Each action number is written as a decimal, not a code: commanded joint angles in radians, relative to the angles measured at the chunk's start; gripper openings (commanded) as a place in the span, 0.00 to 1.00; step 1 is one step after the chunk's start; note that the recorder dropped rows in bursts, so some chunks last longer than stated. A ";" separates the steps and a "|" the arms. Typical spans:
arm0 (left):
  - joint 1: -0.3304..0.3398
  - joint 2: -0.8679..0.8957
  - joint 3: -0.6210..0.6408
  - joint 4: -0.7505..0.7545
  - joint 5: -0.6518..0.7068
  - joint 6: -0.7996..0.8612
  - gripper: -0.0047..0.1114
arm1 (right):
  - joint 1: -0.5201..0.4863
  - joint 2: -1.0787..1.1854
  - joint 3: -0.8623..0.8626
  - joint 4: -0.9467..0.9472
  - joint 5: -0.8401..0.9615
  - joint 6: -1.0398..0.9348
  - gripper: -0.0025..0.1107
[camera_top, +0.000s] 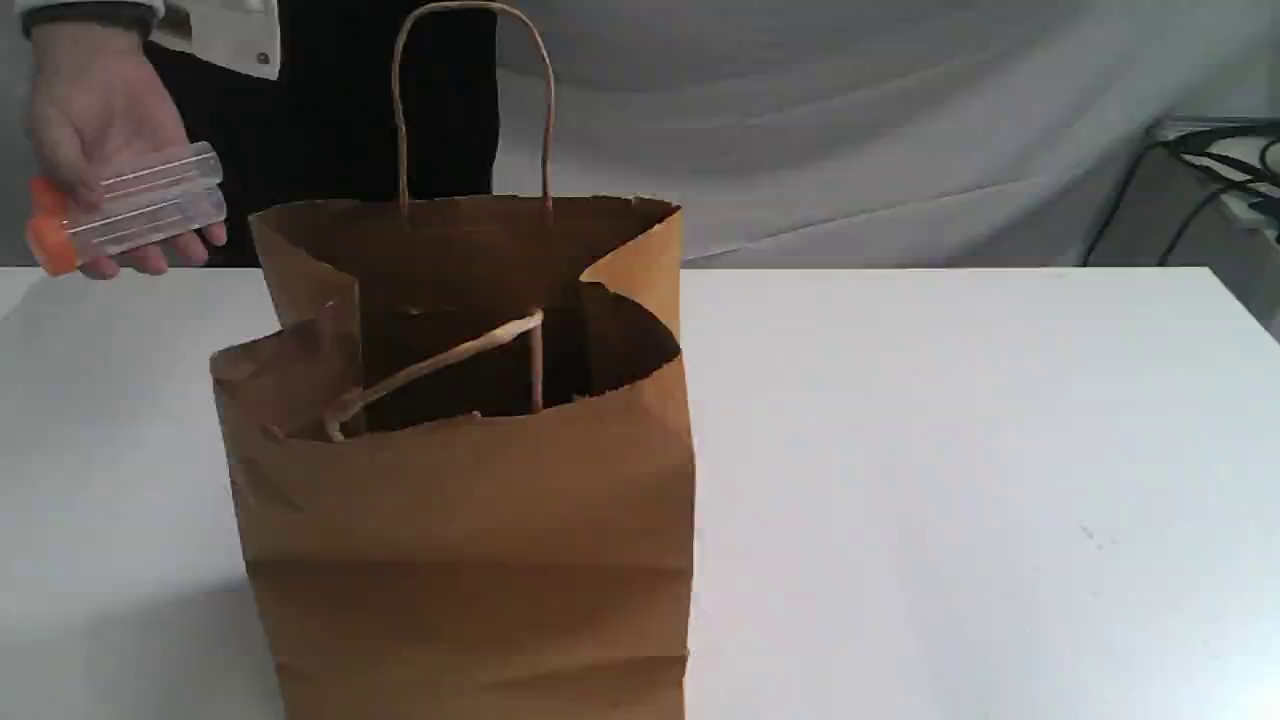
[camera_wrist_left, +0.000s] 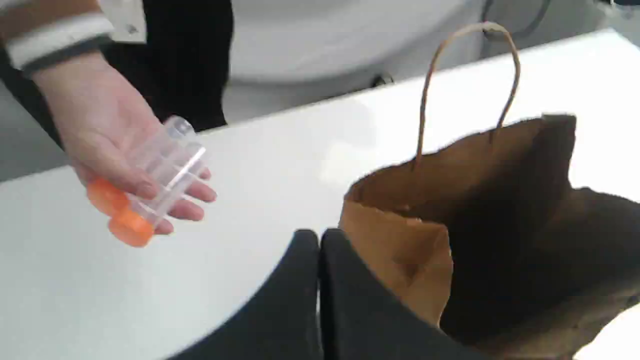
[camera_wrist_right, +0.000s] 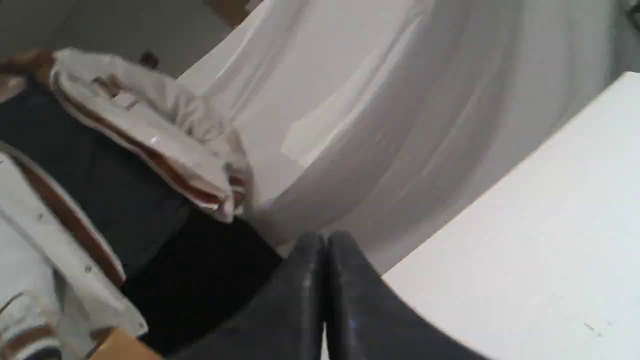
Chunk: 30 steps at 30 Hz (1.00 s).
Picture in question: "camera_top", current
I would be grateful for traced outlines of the person's bare hand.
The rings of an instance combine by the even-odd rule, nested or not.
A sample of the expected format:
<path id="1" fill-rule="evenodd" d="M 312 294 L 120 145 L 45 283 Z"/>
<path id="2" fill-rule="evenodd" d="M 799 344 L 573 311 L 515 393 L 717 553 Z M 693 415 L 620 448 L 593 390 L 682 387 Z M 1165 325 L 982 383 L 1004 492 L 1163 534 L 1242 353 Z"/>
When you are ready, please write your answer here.
<path id="1" fill-rule="evenodd" d="M 189 145 L 184 122 L 134 29 L 59 22 L 29 33 L 29 140 L 41 173 L 82 209 L 108 170 Z"/>

